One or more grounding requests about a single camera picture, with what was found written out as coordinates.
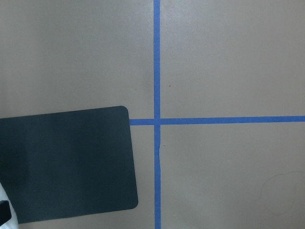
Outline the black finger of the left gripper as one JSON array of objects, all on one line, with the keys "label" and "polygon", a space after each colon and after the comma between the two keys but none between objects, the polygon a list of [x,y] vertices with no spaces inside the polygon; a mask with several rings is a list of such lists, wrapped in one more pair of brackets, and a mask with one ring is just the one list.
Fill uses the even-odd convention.
[{"label": "black finger of the left gripper", "polygon": [[0,223],[6,223],[11,219],[10,203],[8,200],[0,201]]}]

